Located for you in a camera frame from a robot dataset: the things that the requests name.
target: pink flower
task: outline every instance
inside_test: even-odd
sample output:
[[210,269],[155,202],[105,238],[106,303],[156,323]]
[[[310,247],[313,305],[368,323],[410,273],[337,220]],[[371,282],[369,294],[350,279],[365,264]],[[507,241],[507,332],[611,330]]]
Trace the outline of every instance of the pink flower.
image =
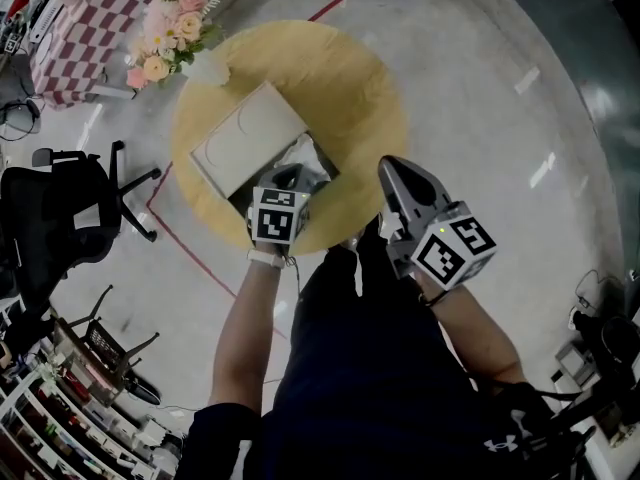
[[147,77],[144,74],[144,69],[137,66],[127,71],[127,85],[134,89],[144,89],[147,86]]
[[209,0],[178,0],[182,12],[193,12],[201,10]]

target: black office chair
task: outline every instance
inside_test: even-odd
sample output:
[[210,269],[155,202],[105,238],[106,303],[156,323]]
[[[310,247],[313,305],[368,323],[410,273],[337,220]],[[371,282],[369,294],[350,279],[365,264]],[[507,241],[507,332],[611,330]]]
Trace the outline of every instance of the black office chair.
[[[38,149],[32,157],[33,167],[50,165],[51,172],[10,167],[2,175],[0,267],[10,266],[27,311],[47,310],[67,270],[104,259],[123,216],[147,240],[156,239],[157,233],[144,229],[122,198],[149,178],[159,178],[161,171],[153,169],[119,188],[117,153],[123,148],[122,141],[111,146],[108,177],[98,155],[51,149]],[[96,204],[100,224],[76,229],[74,216]]]

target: under armour logo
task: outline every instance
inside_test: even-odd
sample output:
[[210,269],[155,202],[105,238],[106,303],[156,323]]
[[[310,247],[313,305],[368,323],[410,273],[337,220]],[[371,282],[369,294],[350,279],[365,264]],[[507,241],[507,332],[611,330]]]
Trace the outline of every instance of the under armour logo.
[[502,450],[503,448],[507,448],[510,452],[518,448],[518,445],[515,444],[516,436],[509,435],[507,436],[507,440],[504,443],[493,444],[493,441],[485,441],[484,445],[489,448],[490,452],[497,452],[498,450]]

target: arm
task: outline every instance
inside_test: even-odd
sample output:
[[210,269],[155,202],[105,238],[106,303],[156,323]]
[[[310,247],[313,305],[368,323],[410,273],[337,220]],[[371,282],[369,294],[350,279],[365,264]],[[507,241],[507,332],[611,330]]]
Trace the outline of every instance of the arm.
[[[442,291],[422,272],[416,272],[416,280],[427,300]],[[513,343],[464,286],[437,303],[433,312],[467,371],[502,382],[526,382]]]
[[[267,244],[258,249],[274,253]],[[252,261],[218,341],[209,404],[245,405],[260,414],[280,269]]]

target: black pants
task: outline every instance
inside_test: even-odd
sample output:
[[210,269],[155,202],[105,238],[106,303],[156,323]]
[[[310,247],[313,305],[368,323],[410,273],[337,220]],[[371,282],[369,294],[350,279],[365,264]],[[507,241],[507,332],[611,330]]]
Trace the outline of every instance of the black pants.
[[378,235],[376,218],[367,225],[357,247],[362,266],[362,298],[356,292],[356,254],[341,246],[329,249],[300,293],[291,330],[293,346],[309,326],[334,316],[335,312],[419,304],[420,288],[410,277],[396,278],[386,243]]

